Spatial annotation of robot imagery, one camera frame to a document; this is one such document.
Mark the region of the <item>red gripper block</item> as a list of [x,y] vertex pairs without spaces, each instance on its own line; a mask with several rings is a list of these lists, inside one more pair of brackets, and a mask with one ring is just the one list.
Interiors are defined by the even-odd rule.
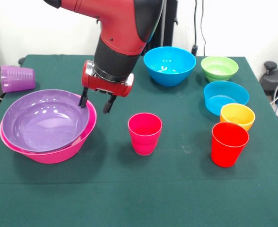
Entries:
[[131,73],[125,81],[110,82],[99,76],[94,69],[94,62],[87,60],[83,67],[82,85],[84,87],[79,106],[85,108],[88,97],[88,89],[101,91],[111,94],[109,100],[103,107],[103,113],[108,114],[117,98],[117,96],[126,97],[132,90],[134,83],[134,74]]

